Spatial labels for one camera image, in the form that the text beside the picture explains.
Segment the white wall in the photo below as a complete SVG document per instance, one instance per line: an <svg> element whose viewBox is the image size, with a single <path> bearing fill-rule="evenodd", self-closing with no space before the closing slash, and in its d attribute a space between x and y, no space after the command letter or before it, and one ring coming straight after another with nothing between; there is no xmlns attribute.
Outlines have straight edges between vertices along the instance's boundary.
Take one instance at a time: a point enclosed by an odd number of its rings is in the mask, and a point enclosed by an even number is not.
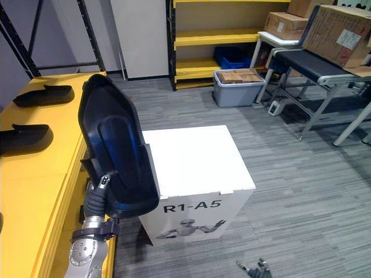
<svg viewBox="0 0 371 278"><path fill-rule="evenodd" d="M76 61L78 63L95 61L77 0L52 0L52 3ZM106 71L120 70L118 37L110 2L85 0L85 3ZM97 66L80 68L82 72L98 70Z"/></svg>
<svg viewBox="0 0 371 278"><path fill-rule="evenodd" d="M167 75L165 0L111 0L129 78Z"/></svg>
<svg viewBox="0 0 371 278"><path fill-rule="evenodd" d="M85 3L106 71L120 70L121 48L111 2L109 0L86 0Z"/></svg>
<svg viewBox="0 0 371 278"><path fill-rule="evenodd" d="M0 112L30 81L0 33Z"/></svg>

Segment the brown cardboard box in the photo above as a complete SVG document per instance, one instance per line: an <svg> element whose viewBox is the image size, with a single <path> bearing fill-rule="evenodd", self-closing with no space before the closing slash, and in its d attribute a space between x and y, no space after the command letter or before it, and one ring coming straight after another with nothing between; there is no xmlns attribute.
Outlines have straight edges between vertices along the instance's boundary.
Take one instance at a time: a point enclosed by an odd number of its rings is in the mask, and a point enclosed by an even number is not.
<svg viewBox="0 0 371 278"><path fill-rule="evenodd" d="M255 74L255 72L249 68L238 68L234 70L236 74Z"/></svg>
<svg viewBox="0 0 371 278"><path fill-rule="evenodd" d="M307 26L308 19L293 14L275 12L269 13L264 30L288 41L299 40Z"/></svg>
<svg viewBox="0 0 371 278"><path fill-rule="evenodd" d="M239 84L242 83L242 78L234 71L222 71L218 73L218 77L222 84Z"/></svg>
<svg viewBox="0 0 371 278"><path fill-rule="evenodd" d="M357 68L371 50L371 12L321 6L303 48L343 67Z"/></svg>
<svg viewBox="0 0 371 278"><path fill-rule="evenodd" d="M239 74L239 77L242 79L242 83L253 83L261 82L261 78L255 74Z"/></svg>
<svg viewBox="0 0 371 278"><path fill-rule="evenodd" d="M261 82L263 79L255 72L248 68L239 68L234 72L242 79L242 83Z"/></svg>
<svg viewBox="0 0 371 278"><path fill-rule="evenodd" d="M248 68L218 72L218 77L222 84L239 84L263 81L263 79L258 76L254 70Z"/></svg>
<svg viewBox="0 0 371 278"><path fill-rule="evenodd" d="M288 13L310 18L315 5L332 5L334 0L291 0Z"/></svg>

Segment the white cabinet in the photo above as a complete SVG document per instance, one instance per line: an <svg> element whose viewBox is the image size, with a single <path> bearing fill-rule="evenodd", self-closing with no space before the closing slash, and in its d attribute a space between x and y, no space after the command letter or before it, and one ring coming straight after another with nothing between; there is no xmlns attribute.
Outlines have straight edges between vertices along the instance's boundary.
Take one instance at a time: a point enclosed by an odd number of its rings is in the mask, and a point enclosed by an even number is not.
<svg viewBox="0 0 371 278"><path fill-rule="evenodd" d="M168 75L165 0L111 0L129 78Z"/></svg>

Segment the black foot pad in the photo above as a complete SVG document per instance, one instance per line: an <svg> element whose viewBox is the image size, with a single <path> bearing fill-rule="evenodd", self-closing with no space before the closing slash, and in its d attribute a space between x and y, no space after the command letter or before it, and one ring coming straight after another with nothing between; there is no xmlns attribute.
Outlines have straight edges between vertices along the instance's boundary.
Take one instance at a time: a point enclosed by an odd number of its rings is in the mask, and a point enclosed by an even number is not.
<svg viewBox="0 0 371 278"><path fill-rule="evenodd" d="M44 85L44 88L45 90L36 90L21 94L17 96L13 102L19 107L34 107L69 103L75 97L75 93L69 85Z"/></svg>

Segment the cardboard box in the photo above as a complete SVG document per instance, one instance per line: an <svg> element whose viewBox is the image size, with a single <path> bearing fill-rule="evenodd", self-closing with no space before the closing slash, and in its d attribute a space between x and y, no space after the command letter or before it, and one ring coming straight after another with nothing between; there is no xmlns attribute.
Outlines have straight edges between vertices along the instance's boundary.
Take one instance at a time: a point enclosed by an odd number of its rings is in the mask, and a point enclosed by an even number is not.
<svg viewBox="0 0 371 278"><path fill-rule="evenodd" d="M359 67L371 51L371 12L351 7L316 8L303 48L343 67Z"/></svg>
<svg viewBox="0 0 371 278"><path fill-rule="evenodd" d="M268 15L264 30L287 41L301 38L308 19L283 12L271 12Z"/></svg>
<svg viewBox="0 0 371 278"><path fill-rule="evenodd" d="M248 68L232 69L231 71L218 72L222 84L240 84L261 82L263 79Z"/></svg>
<svg viewBox="0 0 371 278"><path fill-rule="evenodd" d="M234 71L219 72L218 77L223 84L239 84L242 83L242 78Z"/></svg>
<svg viewBox="0 0 371 278"><path fill-rule="evenodd" d="M288 13L309 19L315 5L332 5L334 0L291 0Z"/></svg>
<svg viewBox="0 0 371 278"><path fill-rule="evenodd" d="M161 193L139 217L154 246L217 239L255 185L227 126L143 132Z"/></svg>
<svg viewBox="0 0 371 278"><path fill-rule="evenodd" d="M242 79L242 83L261 82L263 79L248 68L236 69L235 73Z"/></svg>

